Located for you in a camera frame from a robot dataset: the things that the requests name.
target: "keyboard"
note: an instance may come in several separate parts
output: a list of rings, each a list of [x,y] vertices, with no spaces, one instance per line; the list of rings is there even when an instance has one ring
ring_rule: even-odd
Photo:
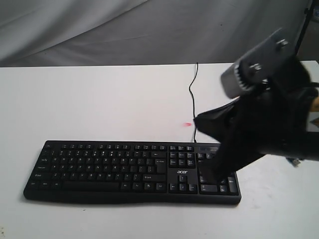
[[[219,144],[47,141],[23,191],[25,198],[63,203],[238,204],[236,173],[206,180],[200,160]]]

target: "keyboard cable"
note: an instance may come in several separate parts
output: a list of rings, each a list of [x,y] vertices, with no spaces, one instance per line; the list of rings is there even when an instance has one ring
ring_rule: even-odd
[[[194,81],[195,81],[195,79],[197,77],[197,72],[198,72],[198,62],[196,62],[196,72],[195,72],[194,79],[192,80],[192,82],[190,83],[190,85],[188,87],[188,91],[189,91],[191,99],[193,101],[193,119],[195,118],[195,99],[194,99],[194,95],[193,95],[193,92],[191,91],[190,87],[192,86],[192,84],[194,83]],[[196,131],[197,131],[197,127],[195,126],[194,133],[193,133],[194,143],[197,143],[197,141],[196,141]]]

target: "space bar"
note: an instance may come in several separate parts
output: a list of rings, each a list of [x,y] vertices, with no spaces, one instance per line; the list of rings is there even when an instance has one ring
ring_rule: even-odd
[[[119,183],[103,182],[64,182],[63,189],[72,191],[103,191],[114,192],[119,190]]]

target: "white backdrop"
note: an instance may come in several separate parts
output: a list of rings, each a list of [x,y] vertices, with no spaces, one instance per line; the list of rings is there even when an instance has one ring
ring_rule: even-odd
[[[279,27],[296,39],[310,1],[25,0],[3,27],[8,2],[0,65],[81,66],[232,62]]]

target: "table surface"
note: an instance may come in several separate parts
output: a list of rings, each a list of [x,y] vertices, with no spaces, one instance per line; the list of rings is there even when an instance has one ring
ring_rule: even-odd
[[[316,62],[305,62],[313,80]],[[230,100],[199,65],[196,113]],[[183,141],[192,138],[188,85],[195,65],[0,69],[0,239],[316,238],[319,163],[293,168],[265,156],[238,171],[241,203],[68,205],[22,191],[46,140]],[[198,142],[215,140],[198,133]]]

